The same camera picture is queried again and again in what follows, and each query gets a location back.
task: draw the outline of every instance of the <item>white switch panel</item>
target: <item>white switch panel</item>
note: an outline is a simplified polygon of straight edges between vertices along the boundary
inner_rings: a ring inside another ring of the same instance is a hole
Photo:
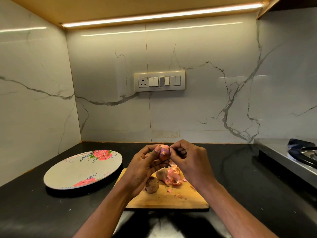
[[[185,71],[134,74],[134,89],[143,91],[184,90],[186,88]]]

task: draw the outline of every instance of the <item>hand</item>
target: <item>hand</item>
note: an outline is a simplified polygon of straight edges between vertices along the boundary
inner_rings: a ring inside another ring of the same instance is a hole
[[[132,194],[131,199],[140,194],[145,186],[149,177],[161,168],[166,167],[168,160],[162,163],[156,159],[161,150],[160,145],[152,144],[146,145],[135,156],[133,156],[127,170],[120,179],[120,182],[124,184]]]
[[[170,146],[170,152],[171,160],[195,189],[199,190],[208,182],[216,182],[205,148],[180,140]]]

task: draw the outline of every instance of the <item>pink rose print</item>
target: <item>pink rose print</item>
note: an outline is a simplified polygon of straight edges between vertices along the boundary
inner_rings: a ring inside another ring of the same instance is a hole
[[[109,150],[96,150],[93,153],[93,156],[95,156],[99,160],[107,160],[111,158],[112,154],[109,153]]]
[[[95,178],[90,178],[90,179],[82,180],[82,181],[80,181],[79,183],[77,183],[77,184],[73,185],[73,187],[75,187],[75,186],[82,186],[82,185],[86,185],[86,184],[90,184],[90,183],[93,183],[93,182],[95,182],[95,181],[96,181],[96,179],[95,179]]]

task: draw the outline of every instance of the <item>white marble tile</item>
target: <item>white marble tile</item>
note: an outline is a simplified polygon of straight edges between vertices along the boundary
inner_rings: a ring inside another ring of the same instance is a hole
[[[187,76],[186,90],[150,93],[152,141],[315,137],[316,20],[310,8],[147,24],[148,71]]]
[[[64,32],[0,0],[0,185],[81,141]]]
[[[147,72],[145,25],[68,32],[67,42],[82,140],[150,142],[148,92],[133,84]]]

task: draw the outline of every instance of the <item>white plate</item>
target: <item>white plate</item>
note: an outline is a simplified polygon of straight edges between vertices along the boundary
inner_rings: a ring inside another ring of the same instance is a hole
[[[112,150],[95,150],[69,157],[55,164],[44,175],[44,183],[53,189],[75,189],[111,175],[122,163]]]

